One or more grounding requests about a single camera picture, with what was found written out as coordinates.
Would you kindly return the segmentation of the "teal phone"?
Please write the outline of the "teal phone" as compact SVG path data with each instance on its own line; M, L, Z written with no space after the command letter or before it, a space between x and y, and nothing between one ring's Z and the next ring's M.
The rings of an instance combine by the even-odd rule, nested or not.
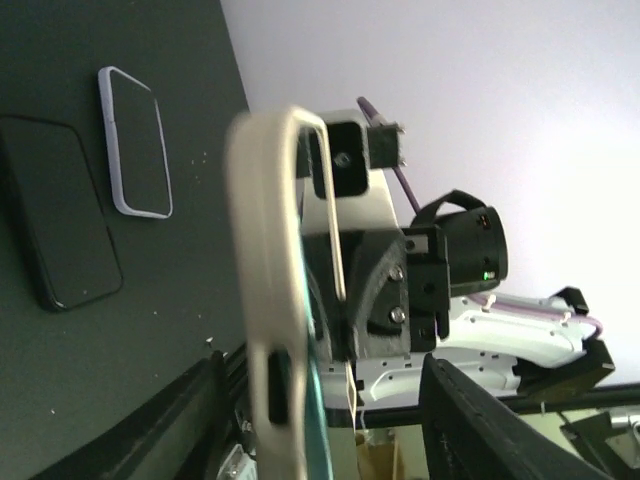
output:
M327 434L326 412L318 358L316 354L315 325L311 308L307 274L304 274L305 314L308 330L307 384L305 396L305 453L307 478L330 480L334 478L331 451Z

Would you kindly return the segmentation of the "black phone case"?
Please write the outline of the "black phone case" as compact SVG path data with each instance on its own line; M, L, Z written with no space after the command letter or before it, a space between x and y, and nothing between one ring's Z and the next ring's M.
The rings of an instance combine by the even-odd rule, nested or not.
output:
M2 117L1 189L44 308L72 310L120 290L117 255L72 127Z

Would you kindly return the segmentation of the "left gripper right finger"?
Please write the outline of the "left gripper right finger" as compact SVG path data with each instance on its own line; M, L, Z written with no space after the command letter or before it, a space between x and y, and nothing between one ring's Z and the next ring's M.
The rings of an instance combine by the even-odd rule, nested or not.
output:
M450 362L431 355L423 362L419 413L432 479L608 477L534 430Z

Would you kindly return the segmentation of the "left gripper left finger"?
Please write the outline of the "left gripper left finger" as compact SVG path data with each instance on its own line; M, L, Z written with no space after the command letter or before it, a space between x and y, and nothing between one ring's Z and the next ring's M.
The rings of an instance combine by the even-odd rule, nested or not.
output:
M36 479L172 479L209 430L225 434L225 360L219 351L105 434Z

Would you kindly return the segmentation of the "beige phone case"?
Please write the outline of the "beige phone case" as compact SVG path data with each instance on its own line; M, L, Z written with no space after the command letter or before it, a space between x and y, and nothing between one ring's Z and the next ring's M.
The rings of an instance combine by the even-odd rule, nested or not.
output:
M299 106L242 114L229 132L225 155L261 479L308 479L306 272L295 185L303 129L314 130L319 139L335 292L343 300L346 285L325 122Z

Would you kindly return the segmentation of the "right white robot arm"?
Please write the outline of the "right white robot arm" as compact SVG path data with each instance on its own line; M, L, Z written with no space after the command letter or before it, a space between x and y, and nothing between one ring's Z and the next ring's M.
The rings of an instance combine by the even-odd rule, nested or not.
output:
M382 186L340 197L336 207L344 300L334 292L326 197L305 185L301 227L328 408L415 403L426 355L492 394L542 402L585 392L613 371L579 290L497 292L508 260L493 207L454 190L403 227Z

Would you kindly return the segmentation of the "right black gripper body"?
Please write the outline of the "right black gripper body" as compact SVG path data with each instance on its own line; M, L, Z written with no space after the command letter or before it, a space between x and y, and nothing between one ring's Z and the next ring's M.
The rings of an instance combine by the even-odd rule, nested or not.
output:
M430 352L449 334L451 284L444 232L436 226L340 235L346 298L336 297L328 234L303 238L323 361Z

